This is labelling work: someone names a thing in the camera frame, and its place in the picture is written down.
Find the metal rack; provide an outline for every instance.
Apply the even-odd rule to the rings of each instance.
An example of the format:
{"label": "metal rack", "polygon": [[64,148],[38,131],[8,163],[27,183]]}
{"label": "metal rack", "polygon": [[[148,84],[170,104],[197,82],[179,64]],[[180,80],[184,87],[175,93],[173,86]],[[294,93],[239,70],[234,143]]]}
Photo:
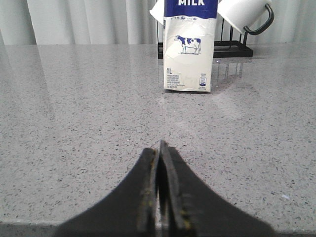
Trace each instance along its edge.
{"label": "metal rack", "polygon": [[[252,57],[253,50],[246,46],[248,33],[246,32],[239,40],[233,40],[234,29],[230,26],[230,39],[223,40],[224,19],[222,21],[221,39],[214,42],[214,58]],[[163,43],[158,42],[158,59],[163,59]]]}

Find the black plastic claw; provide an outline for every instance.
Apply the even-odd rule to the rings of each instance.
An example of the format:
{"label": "black plastic claw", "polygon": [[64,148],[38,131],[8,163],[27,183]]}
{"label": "black plastic claw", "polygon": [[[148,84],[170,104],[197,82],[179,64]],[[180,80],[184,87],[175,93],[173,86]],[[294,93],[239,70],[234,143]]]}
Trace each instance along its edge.
{"label": "black plastic claw", "polygon": [[91,209],[62,224],[56,237],[154,237],[158,153],[144,149],[126,178]]}
{"label": "black plastic claw", "polygon": [[160,146],[159,171],[164,236],[275,236],[268,224],[240,211],[209,189],[165,141]]}

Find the blue carton top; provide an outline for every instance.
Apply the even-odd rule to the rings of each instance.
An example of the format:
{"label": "blue carton top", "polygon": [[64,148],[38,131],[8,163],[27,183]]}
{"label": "blue carton top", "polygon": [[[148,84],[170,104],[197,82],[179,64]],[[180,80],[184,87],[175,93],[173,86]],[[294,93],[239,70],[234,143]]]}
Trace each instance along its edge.
{"label": "blue carton top", "polygon": [[164,0],[164,16],[216,18],[218,0]]}

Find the milk carton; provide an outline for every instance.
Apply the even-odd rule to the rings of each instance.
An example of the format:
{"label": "milk carton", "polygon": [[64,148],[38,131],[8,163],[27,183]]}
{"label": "milk carton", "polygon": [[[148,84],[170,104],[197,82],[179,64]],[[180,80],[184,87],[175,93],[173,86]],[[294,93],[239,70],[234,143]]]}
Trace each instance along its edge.
{"label": "milk carton", "polygon": [[165,0],[164,89],[211,91],[218,0]]}

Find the granite countertop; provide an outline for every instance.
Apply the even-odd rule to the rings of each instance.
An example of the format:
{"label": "granite countertop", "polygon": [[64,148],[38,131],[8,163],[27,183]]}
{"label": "granite countertop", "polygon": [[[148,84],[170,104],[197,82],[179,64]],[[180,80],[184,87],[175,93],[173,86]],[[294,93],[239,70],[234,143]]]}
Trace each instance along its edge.
{"label": "granite countertop", "polygon": [[50,235],[160,139],[228,202],[316,234],[316,43],[250,47],[200,94],[163,90],[156,45],[1,46],[2,236]]}

